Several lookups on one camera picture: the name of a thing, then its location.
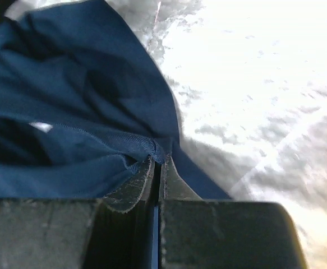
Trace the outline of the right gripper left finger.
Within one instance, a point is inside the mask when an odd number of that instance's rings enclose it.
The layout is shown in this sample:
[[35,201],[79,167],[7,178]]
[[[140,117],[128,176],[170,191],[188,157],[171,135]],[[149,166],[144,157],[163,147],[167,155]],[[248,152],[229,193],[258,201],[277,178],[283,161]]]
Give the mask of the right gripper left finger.
[[100,200],[83,268],[150,268],[155,162]]

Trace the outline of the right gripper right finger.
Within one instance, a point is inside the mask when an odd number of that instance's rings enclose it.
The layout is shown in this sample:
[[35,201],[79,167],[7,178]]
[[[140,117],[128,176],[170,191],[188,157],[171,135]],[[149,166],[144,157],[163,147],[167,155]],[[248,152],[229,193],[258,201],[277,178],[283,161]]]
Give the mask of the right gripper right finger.
[[278,203],[204,200],[172,159],[159,188],[159,268],[305,268],[293,221]]

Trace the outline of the navy blue t-shirt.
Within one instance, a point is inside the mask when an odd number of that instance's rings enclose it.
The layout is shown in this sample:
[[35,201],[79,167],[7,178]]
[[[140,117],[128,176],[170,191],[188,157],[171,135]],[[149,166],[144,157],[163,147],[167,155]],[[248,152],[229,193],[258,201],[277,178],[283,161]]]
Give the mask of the navy blue t-shirt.
[[171,157],[201,197],[228,198],[180,148],[171,91],[109,4],[0,24],[0,197],[103,197],[148,157]]

